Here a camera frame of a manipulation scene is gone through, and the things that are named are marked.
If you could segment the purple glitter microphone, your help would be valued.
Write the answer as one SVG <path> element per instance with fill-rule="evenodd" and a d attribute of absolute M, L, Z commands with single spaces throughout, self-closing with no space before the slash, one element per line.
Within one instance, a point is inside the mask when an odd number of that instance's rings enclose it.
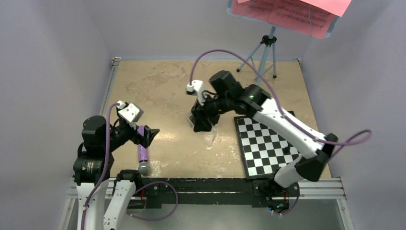
<path fill-rule="evenodd" d="M 143 176 L 150 174 L 150 164 L 148 158 L 148 138 L 147 132 L 144 126 L 139 126 L 137 128 L 138 134 L 142 137 L 140 143 L 137 145 L 138 150 L 138 170 Z"/>

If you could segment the black metronome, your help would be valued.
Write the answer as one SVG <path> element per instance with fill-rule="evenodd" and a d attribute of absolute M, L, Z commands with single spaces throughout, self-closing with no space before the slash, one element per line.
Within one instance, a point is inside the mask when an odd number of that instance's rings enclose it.
<path fill-rule="evenodd" d="M 191 128 L 194 128 L 194 126 L 195 126 L 195 117 L 194 117 L 194 115 L 192 113 L 188 114 L 187 120 L 188 120 Z"/>

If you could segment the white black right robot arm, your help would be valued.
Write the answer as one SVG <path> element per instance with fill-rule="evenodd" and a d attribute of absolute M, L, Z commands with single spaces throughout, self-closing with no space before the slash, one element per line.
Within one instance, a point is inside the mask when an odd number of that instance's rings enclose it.
<path fill-rule="evenodd" d="M 303 179 L 312 182 L 320 179 L 338 140 L 336 135 L 313 130 L 278 108 L 276 98 L 260 86 L 242 87 L 229 71 L 217 72 L 209 82 L 214 92 L 207 91 L 201 80 L 192 80 L 186 86 L 186 93 L 197 97 L 189 115 L 194 132 L 210 132 L 220 115 L 227 112 L 245 115 L 284 138 L 300 154 L 272 174 L 269 189 L 273 194 L 280 195 Z"/>

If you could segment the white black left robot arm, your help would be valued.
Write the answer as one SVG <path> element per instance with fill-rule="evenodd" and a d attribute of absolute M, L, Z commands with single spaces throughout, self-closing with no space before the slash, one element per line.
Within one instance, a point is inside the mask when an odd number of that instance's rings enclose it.
<path fill-rule="evenodd" d="M 104 204 L 114 163 L 113 152 L 129 141 L 148 148 L 160 132 L 149 126 L 131 125 L 123 118 L 119 118 L 118 123 L 115 127 L 101 115 L 92 116 L 83 122 L 83 142 L 78 147 L 77 159 L 73 164 L 80 205 L 79 230 L 118 229 L 124 214 L 124 204 L 129 201 L 130 195 L 137 196 L 142 192 L 140 173 L 137 170 L 122 170 L 118 180 L 124 183 L 126 194 L 119 193 L 105 216 Z"/>

